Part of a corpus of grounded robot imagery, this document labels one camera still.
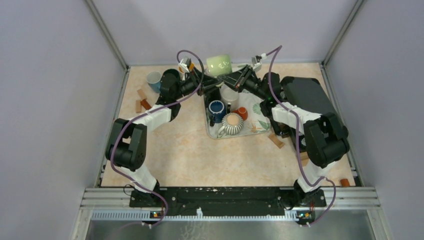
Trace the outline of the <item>white ribbed mug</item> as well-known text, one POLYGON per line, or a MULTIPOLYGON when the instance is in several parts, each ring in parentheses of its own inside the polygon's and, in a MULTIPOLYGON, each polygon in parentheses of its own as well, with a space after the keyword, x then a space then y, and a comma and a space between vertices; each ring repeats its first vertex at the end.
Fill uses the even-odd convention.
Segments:
POLYGON ((224 87, 220 91, 221 98, 226 107, 229 106, 230 111, 235 111, 239 108, 240 95, 238 92, 229 87, 224 87))

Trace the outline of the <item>light green mug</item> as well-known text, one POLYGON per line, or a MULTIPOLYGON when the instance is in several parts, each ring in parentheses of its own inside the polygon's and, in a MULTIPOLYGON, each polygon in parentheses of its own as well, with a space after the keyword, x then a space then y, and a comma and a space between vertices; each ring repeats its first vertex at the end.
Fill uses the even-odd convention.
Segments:
POLYGON ((212 77, 225 75, 231 73, 232 60, 230 55, 221 54, 206 59, 207 72, 212 77))

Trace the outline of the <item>small orange cup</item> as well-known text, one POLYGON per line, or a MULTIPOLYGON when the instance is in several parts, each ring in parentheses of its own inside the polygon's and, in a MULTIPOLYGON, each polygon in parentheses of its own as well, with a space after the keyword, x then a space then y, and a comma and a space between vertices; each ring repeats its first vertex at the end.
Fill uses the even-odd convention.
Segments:
POLYGON ((241 116, 243 121, 246 121, 249 117, 248 110, 245 107, 239 107, 238 109, 234 110, 233 113, 236 113, 241 116))

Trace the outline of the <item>grey striped mug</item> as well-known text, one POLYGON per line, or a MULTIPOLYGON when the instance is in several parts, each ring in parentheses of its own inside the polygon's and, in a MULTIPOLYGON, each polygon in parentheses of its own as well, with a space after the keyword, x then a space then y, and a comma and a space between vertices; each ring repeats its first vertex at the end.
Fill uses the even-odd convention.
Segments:
POLYGON ((230 112, 222 119, 222 126, 218 130, 218 137, 223 135, 234 136, 239 134, 244 127, 244 120, 242 117, 234 112, 230 112))

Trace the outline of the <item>light blue dotted mug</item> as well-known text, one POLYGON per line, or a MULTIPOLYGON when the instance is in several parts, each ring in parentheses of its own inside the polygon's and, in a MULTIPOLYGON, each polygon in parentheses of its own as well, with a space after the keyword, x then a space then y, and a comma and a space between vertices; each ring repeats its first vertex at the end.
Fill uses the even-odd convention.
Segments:
POLYGON ((159 71, 151 71, 146 76, 149 87, 157 94, 160 93, 162 74, 159 71))

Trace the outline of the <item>dark green mug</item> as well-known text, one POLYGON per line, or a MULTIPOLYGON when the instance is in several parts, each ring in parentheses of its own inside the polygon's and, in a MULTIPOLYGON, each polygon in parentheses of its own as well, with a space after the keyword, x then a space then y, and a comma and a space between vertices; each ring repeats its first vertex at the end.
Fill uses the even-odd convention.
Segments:
POLYGON ((169 68, 165 70, 162 74, 162 77, 165 79, 175 78, 177 81, 181 80, 180 72, 174 68, 169 68))

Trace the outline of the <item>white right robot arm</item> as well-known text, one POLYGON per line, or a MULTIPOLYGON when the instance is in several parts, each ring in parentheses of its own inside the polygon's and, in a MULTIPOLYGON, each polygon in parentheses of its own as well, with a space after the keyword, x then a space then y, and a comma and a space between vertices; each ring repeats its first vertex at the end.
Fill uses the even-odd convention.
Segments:
POLYGON ((260 110, 265 117, 294 130, 298 152, 304 140, 309 163, 300 169, 293 200, 307 206, 329 169, 350 150, 349 132, 320 82, 307 77, 281 78, 274 72, 260 79, 249 65, 217 79, 236 92, 246 90, 262 99, 260 110))

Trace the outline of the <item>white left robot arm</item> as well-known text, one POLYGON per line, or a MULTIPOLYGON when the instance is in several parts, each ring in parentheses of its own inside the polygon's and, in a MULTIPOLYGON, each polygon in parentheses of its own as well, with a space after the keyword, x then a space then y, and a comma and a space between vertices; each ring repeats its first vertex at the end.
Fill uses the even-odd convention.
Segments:
POLYGON ((147 135, 163 124, 173 121, 182 101, 197 94, 206 95, 222 85, 215 77, 193 68, 181 77, 177 69, 167 69, 156 77, 153 89, 159 93, 151 108, 130 119, 116 119, 105 149, 105 158, 120 175, 129 179, 142 192, 141 200, 149 207, 160 202, 158 180, 144 165, 147 135))

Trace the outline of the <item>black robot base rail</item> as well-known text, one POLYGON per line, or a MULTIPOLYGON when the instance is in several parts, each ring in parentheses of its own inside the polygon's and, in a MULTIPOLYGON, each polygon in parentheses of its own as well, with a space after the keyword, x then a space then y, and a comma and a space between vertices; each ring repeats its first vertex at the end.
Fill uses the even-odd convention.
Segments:
POLYGON ((160 187, 159 195, 133 190, 131 208, 156 208, 169 217, 193 216, 200 209, 206 217, 282 216, 294 208, 326 207, 324 192, 304 195, 293 187, 160 187))

